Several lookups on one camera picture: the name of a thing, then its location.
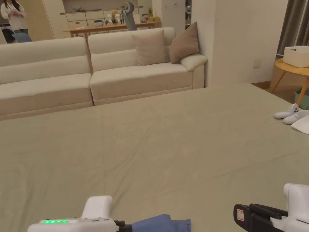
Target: red label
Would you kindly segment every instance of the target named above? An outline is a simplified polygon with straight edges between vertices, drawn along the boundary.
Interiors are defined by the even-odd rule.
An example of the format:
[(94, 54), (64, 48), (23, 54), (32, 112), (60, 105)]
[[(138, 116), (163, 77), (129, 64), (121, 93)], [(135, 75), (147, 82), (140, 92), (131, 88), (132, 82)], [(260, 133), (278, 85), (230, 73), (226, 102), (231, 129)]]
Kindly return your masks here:
[(243, 217), (243, 210), (237, 209), (237, 219), (240, 220), (240, 221), (245, 221), (245, 219)]

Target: sofa cushion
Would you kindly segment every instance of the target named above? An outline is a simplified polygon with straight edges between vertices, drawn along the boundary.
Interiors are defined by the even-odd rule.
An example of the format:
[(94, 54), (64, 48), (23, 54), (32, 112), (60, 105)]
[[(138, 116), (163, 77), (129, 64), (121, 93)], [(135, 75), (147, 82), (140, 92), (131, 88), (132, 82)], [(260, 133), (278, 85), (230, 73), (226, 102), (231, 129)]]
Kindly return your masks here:
[(135, 43), (139, 66), (160, 64), (166, 60), (164, 31), (155, 31), (147, 35), (132, 35)]
[(164, 31), (167, 62), (170, 62), (169, 46), (176, 35), (174, 28), (103, 33), (92, 35), (88, 38), (93, 70), (101, 71), (112, 68), (137, 66), (137, 54), (132, 35), (147, 35), (148, 33), (158, 32), (162, 29)]
[(0, 85), (0, 115), (92, 102), (91, 74), (75, 74)]
[(197, 22), (173, 39), (170, 49), (171, 62), (179, 63), (182, 58), (195, 53), (198, 53)]
[(94, 100), (190, 86), (192, 72), (171, 63), (97, 71), (90, 81)]
[(84, 38), (0, 45), (0, 84), (90, 73)]

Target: long hair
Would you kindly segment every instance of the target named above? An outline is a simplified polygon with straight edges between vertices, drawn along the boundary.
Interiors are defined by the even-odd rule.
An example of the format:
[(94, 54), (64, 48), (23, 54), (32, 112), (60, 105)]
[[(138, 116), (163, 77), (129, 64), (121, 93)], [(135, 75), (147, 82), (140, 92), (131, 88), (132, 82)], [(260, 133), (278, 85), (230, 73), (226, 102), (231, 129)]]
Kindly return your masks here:
[[(5, 4), (5, 7), (8, 8), (7, 6), (7, 1), (6, 0), (3, 0), (4, 4)], [(12, 0), (12, 4), (13, 6), (18, 10), (20, 11), (20, 8), (19, 8), (19, 4), (16, 2), (16, 0)]]

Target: white towel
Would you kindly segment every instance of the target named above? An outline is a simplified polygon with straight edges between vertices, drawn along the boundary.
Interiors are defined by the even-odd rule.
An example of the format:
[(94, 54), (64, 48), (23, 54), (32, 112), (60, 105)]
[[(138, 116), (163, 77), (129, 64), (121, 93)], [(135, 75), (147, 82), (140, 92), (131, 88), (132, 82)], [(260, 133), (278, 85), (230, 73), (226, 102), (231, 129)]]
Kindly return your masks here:
[(293, 123), (292, 127), (302, 133), (309, 135), (309, 115)]

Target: sofa backrest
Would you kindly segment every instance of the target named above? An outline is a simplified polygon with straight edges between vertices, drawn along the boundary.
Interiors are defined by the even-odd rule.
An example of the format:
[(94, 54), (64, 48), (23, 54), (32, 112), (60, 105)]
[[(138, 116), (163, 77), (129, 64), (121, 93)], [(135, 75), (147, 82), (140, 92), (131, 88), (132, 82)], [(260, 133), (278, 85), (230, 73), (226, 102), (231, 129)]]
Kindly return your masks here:
[(0, 84), (89, 72), (81, 37), (0, 45)]
[(165, 51), (169, 58), (169, 46), (175, 38), (174, 28), (156, 28), (130, 32), (92, 35), (88, 38), (94, 71), (138, 65), (132, 34), (145, 35), (164, 30)]

